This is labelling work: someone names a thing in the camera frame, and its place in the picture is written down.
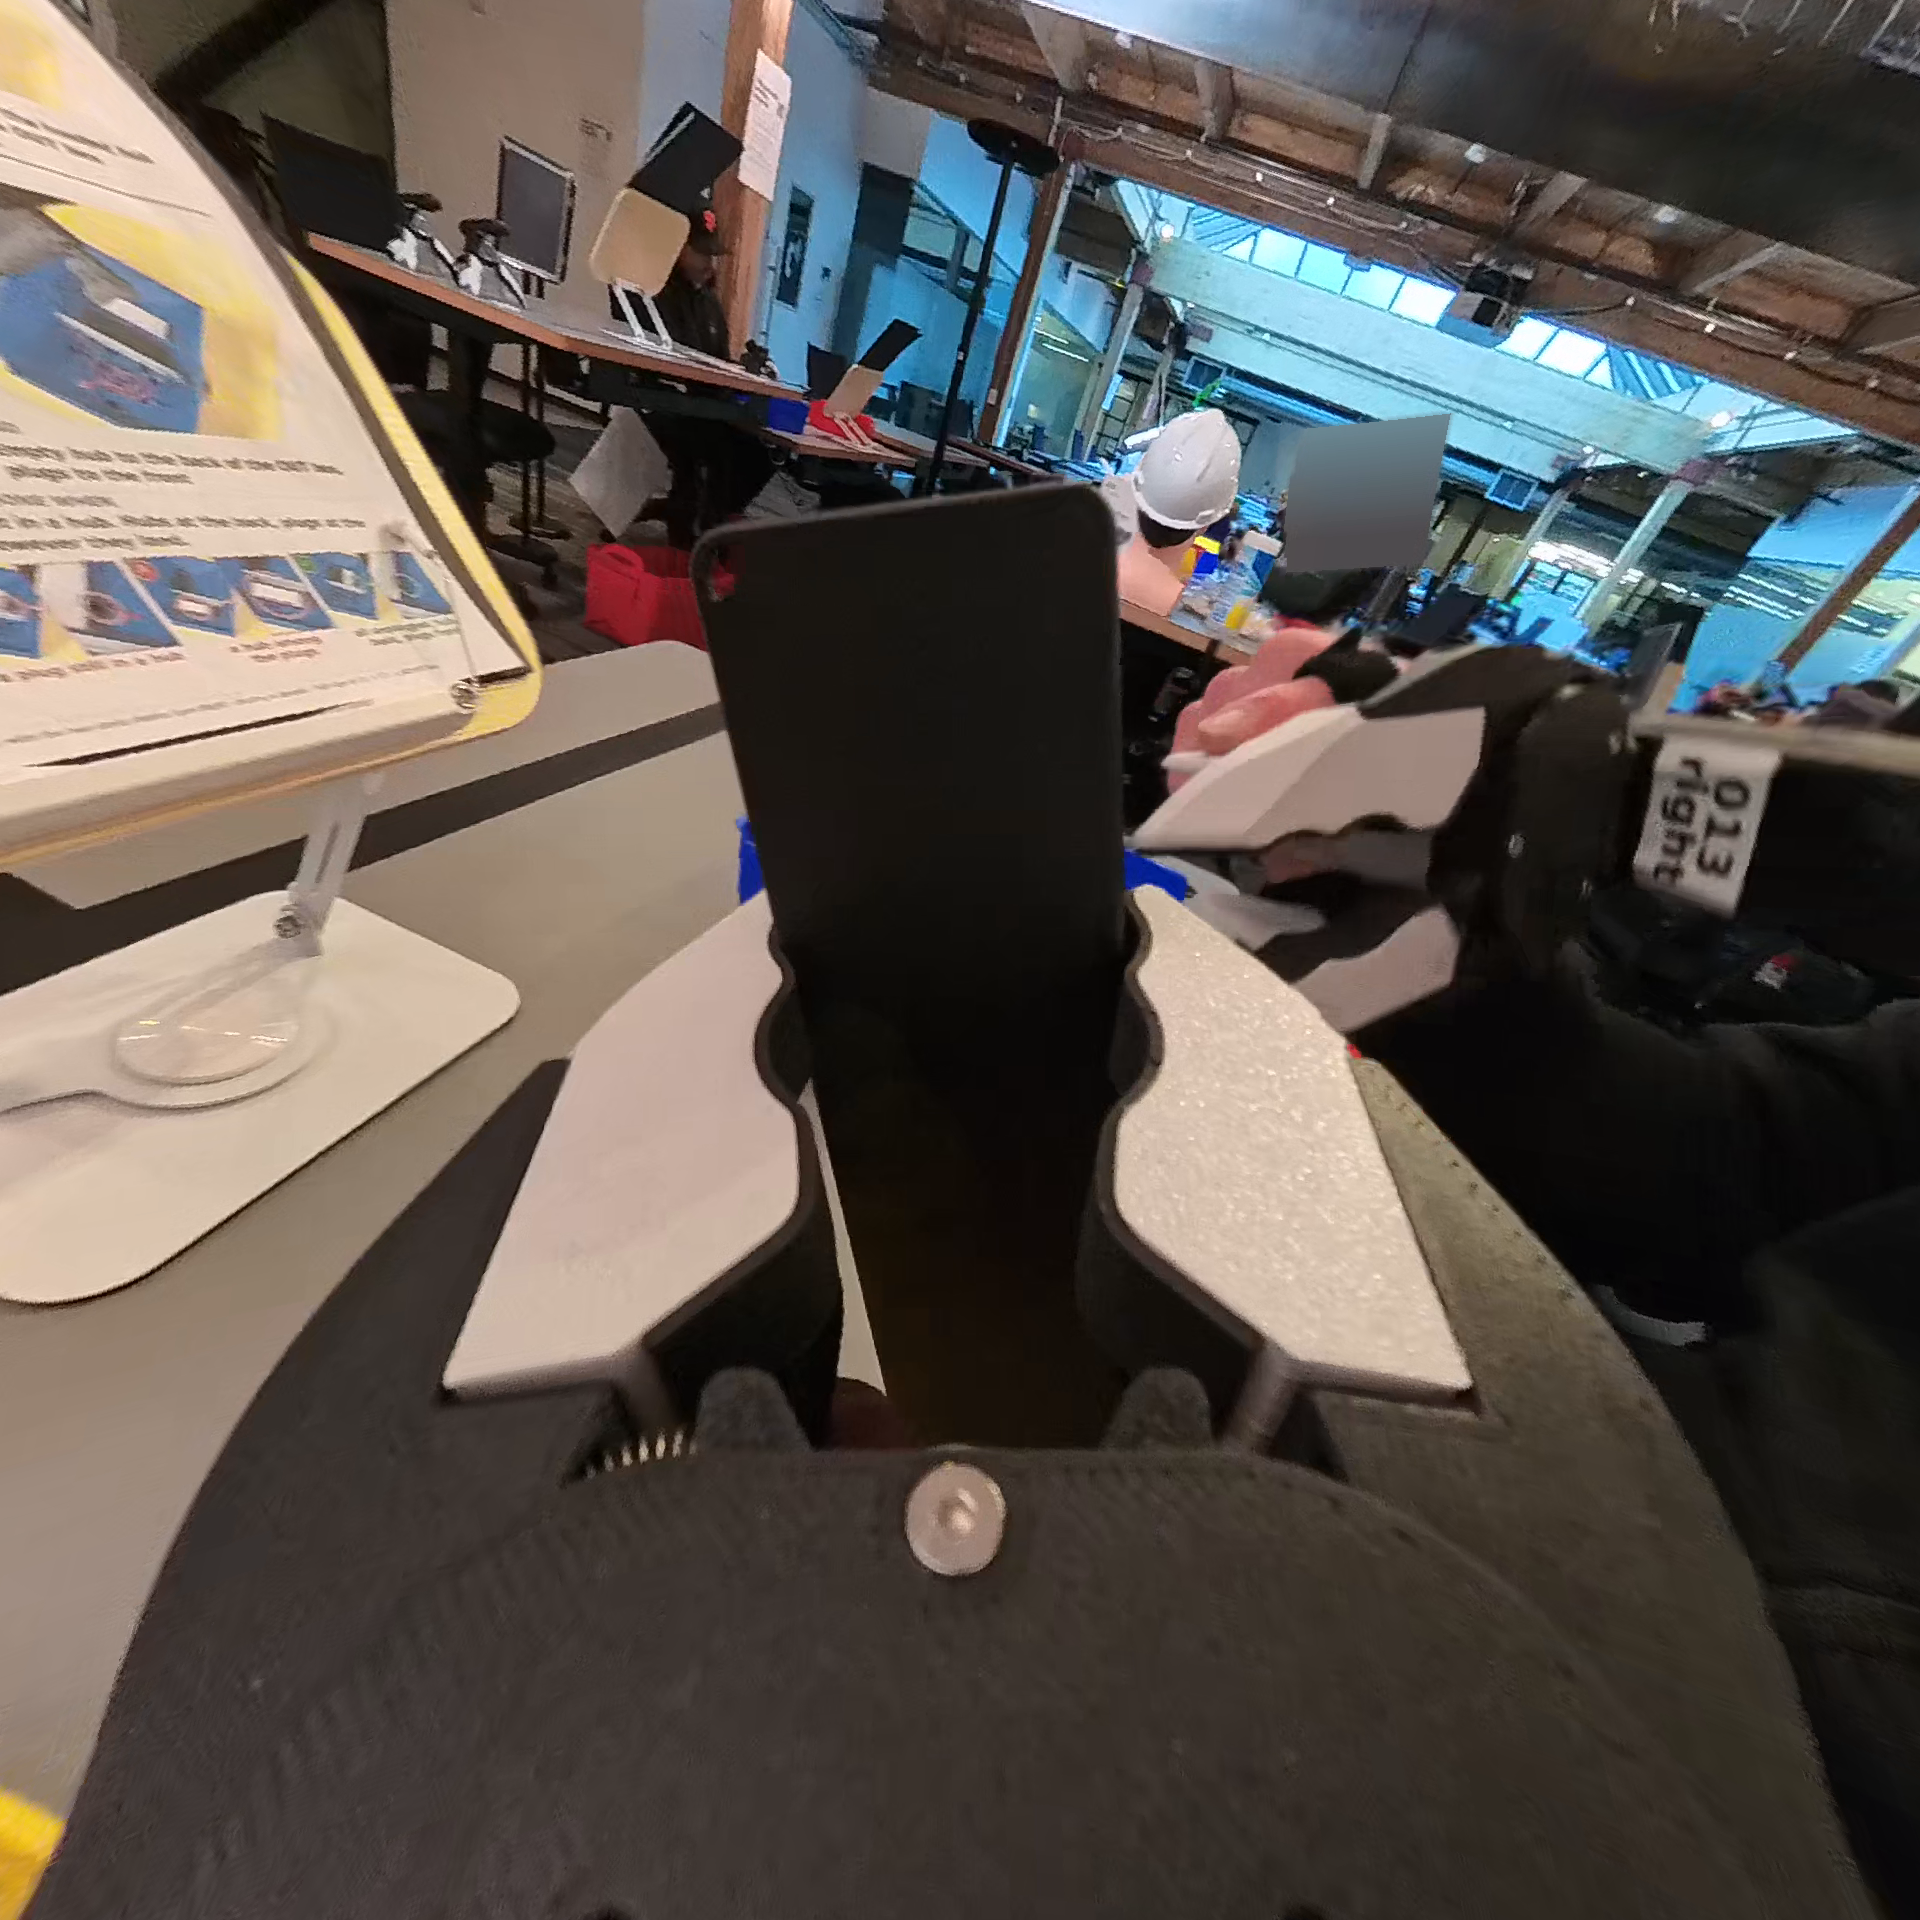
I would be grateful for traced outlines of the grey framed monitor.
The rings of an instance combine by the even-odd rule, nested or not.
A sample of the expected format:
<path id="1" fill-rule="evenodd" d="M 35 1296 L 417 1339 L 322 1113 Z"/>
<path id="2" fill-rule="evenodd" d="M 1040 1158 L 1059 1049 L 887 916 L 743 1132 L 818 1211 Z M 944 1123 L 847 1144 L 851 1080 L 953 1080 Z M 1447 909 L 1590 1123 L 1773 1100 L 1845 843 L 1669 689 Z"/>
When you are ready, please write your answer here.
<path id="1" fill-rule="evenodd" d="M 570 272 L 577 177 L 506 134 L 497 144 L 497 252 L 519 275 L 559 285 Z"/>

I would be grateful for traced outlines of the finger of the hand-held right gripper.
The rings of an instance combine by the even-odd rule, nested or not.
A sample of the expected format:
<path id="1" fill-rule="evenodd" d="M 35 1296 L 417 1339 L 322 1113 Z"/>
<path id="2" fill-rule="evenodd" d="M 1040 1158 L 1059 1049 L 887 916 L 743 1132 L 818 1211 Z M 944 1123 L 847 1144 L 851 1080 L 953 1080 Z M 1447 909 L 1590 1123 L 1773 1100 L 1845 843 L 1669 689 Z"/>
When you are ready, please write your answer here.
<path id="1" fill-rule="evenodd" d="M 1494 649 L 1426 653 L 1363 702 L 1291 718 L 1226 760 L 1190 760 L 1193 780 L 1135 828 L 1135 849 L 1257 854 L 1360 825 L 1432 833 L 1481 770 L 1494 702 Z"/>
<path id="2" fill-rule="evenodd" d="M 1277 931 L 1256 957 L 1342 1036 L 1443 994 L 1456 977 L 1462 932 L 1426 891 L 1360 877 L 1318 877 L 1286 906 L 1310 908 L 1310 931 Z"/>

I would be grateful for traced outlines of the black monitor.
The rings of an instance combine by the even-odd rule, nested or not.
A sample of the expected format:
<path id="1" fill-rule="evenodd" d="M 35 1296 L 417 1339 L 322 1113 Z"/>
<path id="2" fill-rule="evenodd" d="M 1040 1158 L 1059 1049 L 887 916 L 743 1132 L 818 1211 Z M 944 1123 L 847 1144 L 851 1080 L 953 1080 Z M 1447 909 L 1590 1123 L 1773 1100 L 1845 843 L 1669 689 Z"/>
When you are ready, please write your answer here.
<path id="1" fill-rule="evenodd" d="M 261 134 L 288 226 L 304 240 L 330 237 L 387 254 L 402 226 L 394 170 L 377 156 L 261 116 Z"/>

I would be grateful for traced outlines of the printed instruction sheet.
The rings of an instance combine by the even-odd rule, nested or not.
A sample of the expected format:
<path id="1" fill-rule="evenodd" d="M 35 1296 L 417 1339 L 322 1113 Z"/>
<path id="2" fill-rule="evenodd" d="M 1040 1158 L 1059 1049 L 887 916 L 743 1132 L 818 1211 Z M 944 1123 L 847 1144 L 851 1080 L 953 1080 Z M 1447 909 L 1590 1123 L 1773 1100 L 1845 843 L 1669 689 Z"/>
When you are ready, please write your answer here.
<path id="1" fill-rule="evenodd" d="M 2 6 L 6 778 L 530 673 L 410 422 L 63 4 Z"/>

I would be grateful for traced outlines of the person's right forearm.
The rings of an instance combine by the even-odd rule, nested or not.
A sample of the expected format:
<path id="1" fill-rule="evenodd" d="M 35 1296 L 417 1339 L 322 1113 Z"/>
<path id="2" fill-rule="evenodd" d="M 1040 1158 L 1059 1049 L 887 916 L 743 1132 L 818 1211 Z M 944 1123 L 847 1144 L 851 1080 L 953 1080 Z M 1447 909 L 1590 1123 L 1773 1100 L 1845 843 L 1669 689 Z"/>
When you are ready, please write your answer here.
<path id="1" fill-rule="evenodd" d="M 1359 1042 L 1575 1280 L 1630 1309 L 1730 1330 L 1795 1274 L 1917 1328 L 1917 998 L 1674 1033 L 1562 965 Z"/>

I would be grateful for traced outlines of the blue object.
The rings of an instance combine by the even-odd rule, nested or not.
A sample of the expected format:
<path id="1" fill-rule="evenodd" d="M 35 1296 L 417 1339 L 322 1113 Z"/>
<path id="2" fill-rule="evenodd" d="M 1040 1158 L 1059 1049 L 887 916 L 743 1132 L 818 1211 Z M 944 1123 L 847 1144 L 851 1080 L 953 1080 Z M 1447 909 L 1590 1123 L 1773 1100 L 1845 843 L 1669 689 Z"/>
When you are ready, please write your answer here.
<path id="1" fill-rule="evenodd" d="M 1193 898 L 1193 877 L 1171 861 L 1159 861 L 1133 849 L 1123 853 L 1123 882 L 1130 893 L 1154 890 L 1176 900 Z M 746 906 L 765 893 L 765 874 L 753 824 L 737 817 L 737 900 Z"/>

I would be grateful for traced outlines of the person's black clothing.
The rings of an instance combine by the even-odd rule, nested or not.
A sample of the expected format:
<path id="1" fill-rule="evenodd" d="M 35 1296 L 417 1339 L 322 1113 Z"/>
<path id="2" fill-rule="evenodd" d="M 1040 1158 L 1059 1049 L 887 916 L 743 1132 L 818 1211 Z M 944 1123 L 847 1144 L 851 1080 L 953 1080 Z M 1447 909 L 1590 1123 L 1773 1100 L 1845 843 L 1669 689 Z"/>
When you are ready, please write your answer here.
<path id="1" fill-rule="evenodd" d="M 1761 1248 L 1738 1277 L 1594 1290 L 1714 1481 L 1889 1915 L 1918 1914 L 1917 1193 Z"/>

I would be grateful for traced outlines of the black light pole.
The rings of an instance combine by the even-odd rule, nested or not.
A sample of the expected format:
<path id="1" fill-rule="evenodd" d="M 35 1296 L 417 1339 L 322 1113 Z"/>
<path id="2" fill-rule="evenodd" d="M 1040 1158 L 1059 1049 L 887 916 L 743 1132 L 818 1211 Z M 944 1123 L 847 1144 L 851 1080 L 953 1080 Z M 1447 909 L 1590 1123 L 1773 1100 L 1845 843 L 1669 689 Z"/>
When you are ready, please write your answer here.
<path id="1" fill-rule="evenodd" d="M 968 313 L 951 364 L 951 378 L 944 395 L 944 408 L 941 412 L 941 425 L 933 436 L 931 454 L 917 468 L 913 499 L 936 497 L 944 477 L 949 446 L 953 443 L 957 419 L 962 408 L 966 387 L 969 380 L 976 332 L 991 300 L 997 243 L 1002 236 L 1009 201 L 1013 196 L 1013 180 L 1017 177 L 1024 177 L 1031 182 L 1043 182 L 1050 180 L 1061 165 L 1061 156 L 1045 139 L 1023 133 L 1021 128 L 1003 123 L 1002 120 L 974 116 L 968 122 L 968 134 L 974 141 L 974 147 L 978 147 L 982 154 L 999 166 L 999 179 L 994 186 L 991 222 L 982 237 L 982 261 L 976 265 L 974 285 L 968 298 Z"/>

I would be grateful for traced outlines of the black usb hub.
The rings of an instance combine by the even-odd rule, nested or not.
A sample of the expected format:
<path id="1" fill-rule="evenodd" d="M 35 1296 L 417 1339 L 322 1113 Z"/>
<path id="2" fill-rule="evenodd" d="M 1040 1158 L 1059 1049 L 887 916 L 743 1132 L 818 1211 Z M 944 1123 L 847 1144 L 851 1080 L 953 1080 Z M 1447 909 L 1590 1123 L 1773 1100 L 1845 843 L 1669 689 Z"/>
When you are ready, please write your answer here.
<path id="1" fill-rule="evenodd" d="M 922 1443 L 1082 1449 L 1074 1260 L 1133 952 L 1114 516 L 1086 485 L 695 552 L 737 780 L 886 1386 Z"/>

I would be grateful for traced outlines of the white document stand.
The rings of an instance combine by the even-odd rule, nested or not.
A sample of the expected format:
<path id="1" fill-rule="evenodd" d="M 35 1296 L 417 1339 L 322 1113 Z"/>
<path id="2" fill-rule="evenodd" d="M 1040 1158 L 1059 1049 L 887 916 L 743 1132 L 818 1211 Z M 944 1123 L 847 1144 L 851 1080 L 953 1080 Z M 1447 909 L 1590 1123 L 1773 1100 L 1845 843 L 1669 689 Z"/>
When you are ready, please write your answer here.
<path id="1" fill-rule="evenodd" d="M 389 769 L 497 737 L 537 707 L 534 635 L 441 475 L 439 490 L 517 613 L 526 677 L 458 689 L 459 712 L 389 707 L 371 728 L 334 712 L 35 778 L 7 780 L 2 755 L 7 874 L 320 794 L 283 890 L 6 993 L 7 1305 L 77 1305 L 143 1282 L 515 1020 L 506 977 L 341 900 Z"/>

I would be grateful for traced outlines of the long wooden desk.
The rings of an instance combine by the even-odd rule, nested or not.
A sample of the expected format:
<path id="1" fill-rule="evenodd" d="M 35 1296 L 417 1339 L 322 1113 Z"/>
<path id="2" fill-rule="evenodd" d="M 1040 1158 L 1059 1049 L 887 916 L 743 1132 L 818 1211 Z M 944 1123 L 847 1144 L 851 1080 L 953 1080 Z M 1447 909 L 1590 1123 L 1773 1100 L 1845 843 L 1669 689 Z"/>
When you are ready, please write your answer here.
<path id="1" fill-rule="evenodd" d="M 798 389 L 721 358 L 701 356 L 680 344 L 633 337 L 626 328 L 598 324 L 593 318 L 577 321 L 563 312 L 553 312 L 553 305 L 513 307 L 470 294 L 450 278 L 434 278 L 408 270 L 381 252 L 336 237 L 311 236 L 304 246 L 307 257 L 317 264 L 313 275 L 327 282 L 352 284 L 366 294 L 387 298 L 392 305 L 473 339 L 541 345 L 583 362 L 633 369 L 650 378 L 754 400 L 792 402 L 803 412 L 809 408 L 809 400 Z"/>

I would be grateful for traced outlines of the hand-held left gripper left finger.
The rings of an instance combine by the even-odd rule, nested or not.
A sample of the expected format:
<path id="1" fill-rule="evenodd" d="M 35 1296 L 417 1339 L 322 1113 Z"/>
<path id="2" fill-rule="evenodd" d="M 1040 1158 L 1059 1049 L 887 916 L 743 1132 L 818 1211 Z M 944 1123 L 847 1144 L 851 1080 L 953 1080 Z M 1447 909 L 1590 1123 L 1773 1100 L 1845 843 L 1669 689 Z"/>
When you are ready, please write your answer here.
<path id="1" fill-rule="evenodd" d="M 762 1062 L 785 974 L 767 896 L 573 1052 L 445 1369 L 459 1402 L 640 1386 L 659 1342 L 803 1216 L 794 1100 Z"/>

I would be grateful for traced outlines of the person's right hand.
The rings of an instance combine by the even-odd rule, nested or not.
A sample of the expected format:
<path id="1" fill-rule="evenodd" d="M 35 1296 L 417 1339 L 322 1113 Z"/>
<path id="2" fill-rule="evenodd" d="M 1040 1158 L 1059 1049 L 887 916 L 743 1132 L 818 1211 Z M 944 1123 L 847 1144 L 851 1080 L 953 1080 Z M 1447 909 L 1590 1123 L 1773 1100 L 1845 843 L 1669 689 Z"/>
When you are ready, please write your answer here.
<path id="1" fill-rule="evenodd" d="M 1344 622 L 1286 619 L 1249 664 L 1213 680 L 1190 704 L 1174 732 L 1165 772 L 1168 795 L 1191 780 L 1190 760 L 1226 760 L 1239 745 L 1281 730 L 1287 720 L 1357 704 L 1393 683 L 1408 661 L 1378 638 L 1366 638 Z"/>

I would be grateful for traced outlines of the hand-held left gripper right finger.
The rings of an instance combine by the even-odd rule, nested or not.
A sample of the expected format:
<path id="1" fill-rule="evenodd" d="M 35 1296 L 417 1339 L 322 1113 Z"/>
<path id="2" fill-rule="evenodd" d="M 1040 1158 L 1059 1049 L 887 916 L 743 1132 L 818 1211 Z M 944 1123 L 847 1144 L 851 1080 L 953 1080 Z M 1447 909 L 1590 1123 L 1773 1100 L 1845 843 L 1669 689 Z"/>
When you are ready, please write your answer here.
<path id="1" fill-rule="evenodd" d="M 1153 1274 L 1251 1338 L 1233 1403 L 1472 1392 L 1350 1042 L 1186 902 L 1149 886 L 1133 908 L 1149 1048 L 1114 1132 L 1114 1211 Z"/>

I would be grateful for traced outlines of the red bin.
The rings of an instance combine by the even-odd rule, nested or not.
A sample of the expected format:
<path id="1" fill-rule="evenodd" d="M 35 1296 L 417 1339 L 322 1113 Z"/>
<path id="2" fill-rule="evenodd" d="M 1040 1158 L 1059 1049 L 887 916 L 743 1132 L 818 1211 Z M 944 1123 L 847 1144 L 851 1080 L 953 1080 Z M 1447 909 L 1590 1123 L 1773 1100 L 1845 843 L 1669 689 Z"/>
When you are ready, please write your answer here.
<path id="1" fill-rule="evenodd" d="M 670 544 L 593 544 L 586 553 L 583 625 L 624 649 L 670 642 L 706 653 L 690 553 Z"/>

